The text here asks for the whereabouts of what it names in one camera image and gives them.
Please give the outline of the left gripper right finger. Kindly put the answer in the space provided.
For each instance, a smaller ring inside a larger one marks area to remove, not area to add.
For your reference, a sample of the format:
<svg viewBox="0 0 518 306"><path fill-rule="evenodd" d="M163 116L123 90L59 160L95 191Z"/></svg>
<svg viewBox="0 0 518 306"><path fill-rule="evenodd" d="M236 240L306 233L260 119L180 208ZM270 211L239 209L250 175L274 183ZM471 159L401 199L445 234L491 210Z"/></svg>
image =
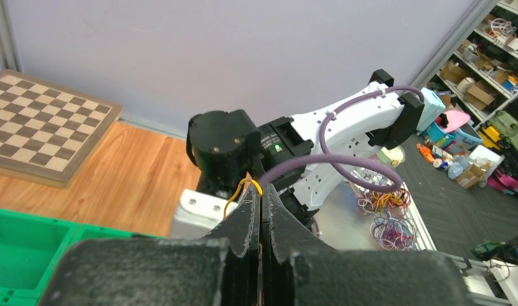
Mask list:
<svg viewBox="0 0 518 306"><path fill-rule="evenodd" d="M266 305L473 305L435 251L341 251L315 237L268 184L262 195Z"/></svg>

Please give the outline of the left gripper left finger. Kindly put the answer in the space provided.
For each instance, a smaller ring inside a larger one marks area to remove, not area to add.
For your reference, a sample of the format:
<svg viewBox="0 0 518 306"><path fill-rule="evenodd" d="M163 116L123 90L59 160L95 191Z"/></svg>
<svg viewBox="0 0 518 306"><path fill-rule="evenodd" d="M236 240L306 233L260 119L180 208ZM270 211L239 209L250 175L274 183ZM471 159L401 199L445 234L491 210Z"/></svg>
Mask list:
<svg viewBox="0 0 518 306"><path fill-rule="evenodd" d="M40 305L255 305L260 197L194 240L99 238L60 259Z"/></svg>

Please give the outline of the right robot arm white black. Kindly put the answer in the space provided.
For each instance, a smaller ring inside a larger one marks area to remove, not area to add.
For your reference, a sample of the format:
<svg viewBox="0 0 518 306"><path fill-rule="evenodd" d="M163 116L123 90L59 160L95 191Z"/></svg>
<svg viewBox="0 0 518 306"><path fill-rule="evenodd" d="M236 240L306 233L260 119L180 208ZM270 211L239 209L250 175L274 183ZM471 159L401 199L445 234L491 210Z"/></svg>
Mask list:
<svg viewBox="0 0 518 306"><path fill-rule="evenodd" d="M342 181L381 193L401 187L401 177L373 156L415 133L424 106L422 90L395 85L378 69L351 97L262 125L242 109L197 114L186 135L187 156L201 172L196 189L232 202L247 178L271 184L308 227Z"/></svg>

